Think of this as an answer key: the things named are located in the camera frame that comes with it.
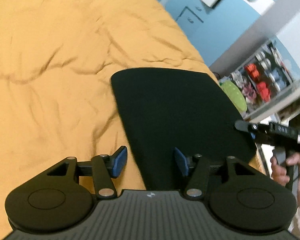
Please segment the person right hand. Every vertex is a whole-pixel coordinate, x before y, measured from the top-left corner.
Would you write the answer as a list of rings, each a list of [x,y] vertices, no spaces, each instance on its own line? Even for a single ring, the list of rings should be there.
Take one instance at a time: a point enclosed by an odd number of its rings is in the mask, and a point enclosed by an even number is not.
[[[286,186],[292,180],[288,175],[287,168],[297,165],[299,168],[298,187],[300,188],[300,153],[294,153],[284,161],[284,165],[279,165],[275,157],[271,158],[271,177],[280,185]]]

